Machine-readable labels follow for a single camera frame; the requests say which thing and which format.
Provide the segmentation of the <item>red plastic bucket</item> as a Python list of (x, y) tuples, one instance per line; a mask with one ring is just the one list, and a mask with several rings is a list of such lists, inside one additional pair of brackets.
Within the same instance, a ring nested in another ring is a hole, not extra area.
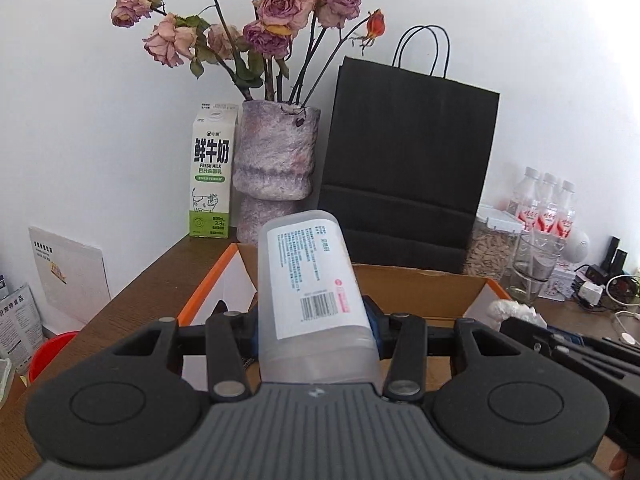
[(47, 339), (35, 352), (30, 362), (27, 379), (32, 384), (53, 359), (78, 335), (78, 332), (62, 333)]

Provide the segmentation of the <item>left red-label water bottle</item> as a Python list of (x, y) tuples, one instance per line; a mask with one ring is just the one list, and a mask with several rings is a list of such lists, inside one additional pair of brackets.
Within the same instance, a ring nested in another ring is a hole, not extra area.
[(506, 212), (512, 214), (524, 224), (524, 230), (529, 231), (537, 218), (538, 200), (537, 183), (540, 173), (532, 167), (525, 168), (523, 179), (515, 185)]

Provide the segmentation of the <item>white tissue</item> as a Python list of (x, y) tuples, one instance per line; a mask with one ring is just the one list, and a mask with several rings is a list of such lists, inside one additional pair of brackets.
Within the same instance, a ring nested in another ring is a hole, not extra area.
[(547, 327), (547, 322), (533, 307), (513, 300), (493, 301), (487, 309), (487, 317), (487, 325), (494, 330), (500, 330), (501, 324), (508, 318), (518, 318), (542, 328)]

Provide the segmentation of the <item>red-label water bottle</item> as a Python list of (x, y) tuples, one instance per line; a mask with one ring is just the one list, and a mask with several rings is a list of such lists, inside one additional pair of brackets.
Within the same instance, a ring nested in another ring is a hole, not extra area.
[(523, 179), (515, 185), (506, 212), (512, 214), (524, 224), (524, 230), (529, 231), (537, 218), (538, 200), (537, 183), (540, 173), (532, 167), (525, 168)]
[(550, 172), (544, 175), (536, 184), (536, 219), (534, 228), (541, 233), (549, 234), (556, 219), (556, 205), (553, 199), (556, 177)]
[(555, 222), (552, 234), (559, 238), (567, 238), (573, 229), (575, 221), (575, 185), (565, 180), (558, 194), (555, 195)]

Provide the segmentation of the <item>middle red-label water bottle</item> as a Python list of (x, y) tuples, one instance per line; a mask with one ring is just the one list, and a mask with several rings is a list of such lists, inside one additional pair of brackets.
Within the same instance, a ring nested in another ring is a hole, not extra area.
[(534, 228), (541, 233), (549, 234), (556, 219), (556, 205), (553, 199), (556, 177), (550, 172), (544, 175), (536, 184), (536, 219)]

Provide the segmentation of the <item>dried rose bouquet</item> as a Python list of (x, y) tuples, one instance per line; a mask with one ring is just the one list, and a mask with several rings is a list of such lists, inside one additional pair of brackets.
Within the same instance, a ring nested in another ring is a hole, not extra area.
[(213, 1), (213, 21), (203, 13), (171, 13), (164, 0), (115, 0), (110, 20), (131, 28), (157, 18), (143, 38), (145, 52), (160, 65), (188, 66), (201, 78), (206, 65), (221, 67), (244, 100), (260, 89), (270, 102), (306, 106), (316, 91), (305, 79), (311, 61), (329, 32), (337, 42), (367, 50), (386, 32), (381, 10), (361, 12), (362, 0), (252, 0), (253, 21), (231, 25), (220, 2)]

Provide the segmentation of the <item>black paper shopping bag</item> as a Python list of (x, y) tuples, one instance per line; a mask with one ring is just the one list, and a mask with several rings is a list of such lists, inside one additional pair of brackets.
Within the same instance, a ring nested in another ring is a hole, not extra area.
[(393, 61), (338, 71), (318, 207), (352, 261), (460, 273), (494, 140), (499, 93)]

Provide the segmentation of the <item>white power adapter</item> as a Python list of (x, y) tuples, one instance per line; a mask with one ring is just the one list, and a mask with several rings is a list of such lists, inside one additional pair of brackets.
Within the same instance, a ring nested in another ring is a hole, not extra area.
[(584, 300), (590, 306), (597, 307), (603, 294), (603, 286), (584, 281), (578, 286), (577, 297)]

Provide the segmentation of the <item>orange cardboard box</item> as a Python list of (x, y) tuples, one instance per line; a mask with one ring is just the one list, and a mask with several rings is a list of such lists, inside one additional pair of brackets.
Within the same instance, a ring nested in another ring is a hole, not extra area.
[[(382, 312), (407, 312), (426, 318), (431, 326), (451, 327), (466, 311), (488, 323), (489, 305), (508, 296), (490, 278), (367, 264), (357, 264), (354, 272), (360, 292)], [(257, 248), (232, 243), (186, 302), (178, 324), (203, 325), (221, 301), (230, 311), (246, 313), (256, 299)], [(282, 359), (260, 368), (260, 379), (292, 384), (370, 382), (381, 391), (388, 359), (375, 363), (370, 349), (342, 348), (337, 334), (334, 330), (289, 340), (283, 346), (286, 353)]]

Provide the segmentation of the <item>right red-label water bottle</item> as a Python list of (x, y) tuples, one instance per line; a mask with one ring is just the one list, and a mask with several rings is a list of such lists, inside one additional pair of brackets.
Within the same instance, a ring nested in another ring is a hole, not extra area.
[(558, 194), (555, 195), (555, 222), (552, 234), (559, 238), (567, 238), (573, 229), (575, 221), (575, 185), (565, 180)]

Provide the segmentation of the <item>purple textured vase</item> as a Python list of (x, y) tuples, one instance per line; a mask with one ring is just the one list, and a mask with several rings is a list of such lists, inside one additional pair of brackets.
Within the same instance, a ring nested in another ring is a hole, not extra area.
[(241, 194), (236, 236), (255, 245), (262, 226), (294, 214), (311, 194), (320, 110), (266, 100), (242, 105), (232, 184)]

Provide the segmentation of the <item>white round speaker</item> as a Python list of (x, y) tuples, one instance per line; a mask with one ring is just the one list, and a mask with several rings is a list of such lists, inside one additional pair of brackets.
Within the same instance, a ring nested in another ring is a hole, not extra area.
[(590, 238), (583, 230), (573, 228), (567, 237), (562, 257), (569, 263), (585, 261), (590, 251)]

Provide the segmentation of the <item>white envelope against wall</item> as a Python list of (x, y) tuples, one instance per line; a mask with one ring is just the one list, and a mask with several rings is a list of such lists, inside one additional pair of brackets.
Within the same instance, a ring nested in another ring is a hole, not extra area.
[(111, 301), (102, 252), (35, 226), (28, 232), (47, 304), (86, 325)]

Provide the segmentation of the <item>empty drinking glass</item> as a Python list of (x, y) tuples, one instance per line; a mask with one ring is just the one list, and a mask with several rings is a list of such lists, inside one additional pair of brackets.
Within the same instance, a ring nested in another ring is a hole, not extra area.
[(551, 234), (523, 232), (511, 260), (506, 291), (515, 301), (531, 306), (549, 281), (562, 251), (563, 243)]

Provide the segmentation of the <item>translucent plastic wipes container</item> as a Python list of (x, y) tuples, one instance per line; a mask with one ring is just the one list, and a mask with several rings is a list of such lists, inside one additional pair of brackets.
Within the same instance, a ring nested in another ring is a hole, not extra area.
[(263, 382), (382, 387), (378, 346), (332, 214), (310, 210), (268, 221), (258, 237), (257, 271)]

